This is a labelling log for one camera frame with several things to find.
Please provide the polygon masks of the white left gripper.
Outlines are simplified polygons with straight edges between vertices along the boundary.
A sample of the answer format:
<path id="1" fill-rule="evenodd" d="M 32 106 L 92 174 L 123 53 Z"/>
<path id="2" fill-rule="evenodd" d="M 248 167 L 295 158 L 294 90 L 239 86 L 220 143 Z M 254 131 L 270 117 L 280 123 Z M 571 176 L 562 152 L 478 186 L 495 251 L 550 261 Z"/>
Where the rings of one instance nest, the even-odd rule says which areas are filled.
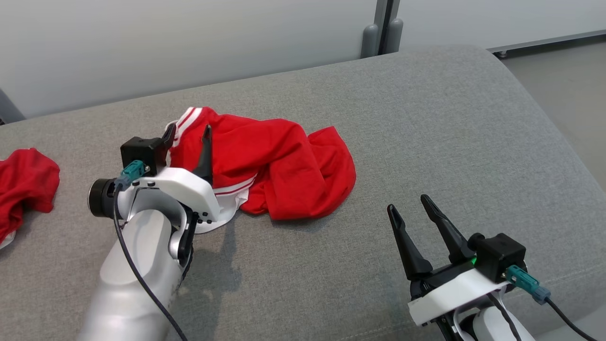
<path id="1" fill-rule="evenodd" d="M 161 156 L 166 159 L 175 142 L 176 123 L 169 123 L 161 137 Z M 197 166 L 191 171 L 164 168 L 157 175 L 140 177 L 113 193 L 119 179 L 98 179 L 89 188 L 88 206 L 94 216 L 128 221 L 139 211 L 162 212 L 171 222 L 182 224 L 188 212 L 199 215 L 199 222 L 218 222 L 220 205 L 215 196 L 212 127 L 206 125 Z"/>

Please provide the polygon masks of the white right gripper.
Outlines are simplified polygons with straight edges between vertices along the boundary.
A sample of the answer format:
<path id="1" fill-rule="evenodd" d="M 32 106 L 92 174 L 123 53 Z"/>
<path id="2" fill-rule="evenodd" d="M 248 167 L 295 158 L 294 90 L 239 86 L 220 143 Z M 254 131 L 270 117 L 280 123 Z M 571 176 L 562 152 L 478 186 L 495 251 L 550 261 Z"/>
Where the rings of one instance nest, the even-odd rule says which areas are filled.
<path id="1" fill-rule="evenodd" d="M 437 225 L 449 252 L 448 259 L 453 265 L 433 270 L 430 261 L 422 257 L 408 235 L 406 224 L 396 207 L 387 206 L 403 269 L 411 284 L 409 313 L 417 326 L 508 285 L 508 281 L 501 277 L 493 281 L 476 269 L 472 262 L 468 262 L 475 257 L 475 252 L 468 247 L 467 238 L 430 196 L 423 194 L 420 201 L 430 220 Z"/>

